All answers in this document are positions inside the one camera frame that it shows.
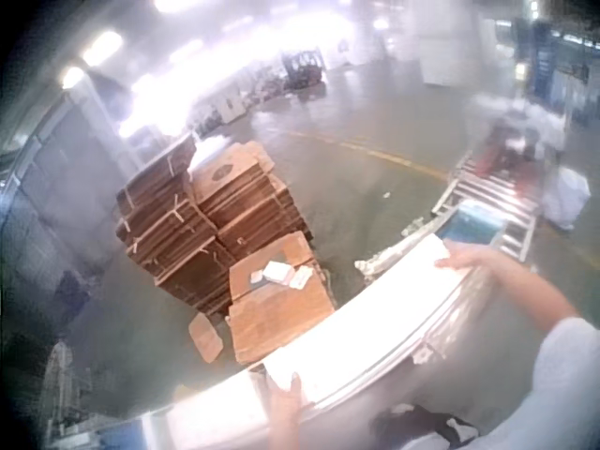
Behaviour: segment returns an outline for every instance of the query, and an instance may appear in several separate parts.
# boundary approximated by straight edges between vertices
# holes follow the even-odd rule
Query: hand
[[[269,380],[271,391],[271,424],[274,428],[297,426],[302,409],[302,382],[297,373],[293,374],[290,390],[281,389]]]
[[[298,430],[302,409],[302,382],[294,373],[290,390],[281,389],[268,378],[271,391],[270,450],[294,450],[298,448]]]
[[[474,265],[483,265],[493,256],[495,250],[490,246],[478,244],[465,244],[444,239],[443,244],[450,252],[448,258],[435,262],[436,267],[450,267],[462,269]]]

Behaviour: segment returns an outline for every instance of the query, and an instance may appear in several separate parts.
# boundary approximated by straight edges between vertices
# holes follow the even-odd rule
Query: warehouse wall
[[[122,246],[115,194],[136,164],[119,141],[93,97],[64,95],[2,197],[3,382],[31,424],[47,355]]]

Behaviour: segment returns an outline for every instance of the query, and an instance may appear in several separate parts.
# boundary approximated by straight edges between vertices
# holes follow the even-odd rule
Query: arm
[[[436,262],[438,267],[487,267],[508,291],[513,301],[523,308],[542,330],[551,330],[567,317],[578,317],[577,310],[558,289],[499,250],[488,246],[444,243],[450,251],[450,257]]]

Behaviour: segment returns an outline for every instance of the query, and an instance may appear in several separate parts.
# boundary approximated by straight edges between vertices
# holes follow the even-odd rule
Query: cardboard sheet
[[[404,342],[458,286],[468,270],[439,269],[448,256],[434,234],[349,304],[263,362],[288,388],[300,375],[308,402],[318,403],[352,382]]]

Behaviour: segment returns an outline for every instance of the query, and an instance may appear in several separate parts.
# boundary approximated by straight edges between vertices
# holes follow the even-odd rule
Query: white paper
[[[241,371],[177,403],[167,421],[177,450],[191,450],[243,436],[267,425],[251,375]]]
[[[304,289],[313,272],[314,269],[312,267],[306,265],[300,266],[290,281],[290,287],[297,290]]]
[[[262,276],[278,284],[288,285],[294,274],[293,267],[285,262],[269,261],[262,270]]]
[[[440,238],[424,238],[350,303],[264,358],[267,371],[278,385],[298,373],[309,402],[334,394],[411,337],[452,293],[468,271],[434,266],[447,256]]]

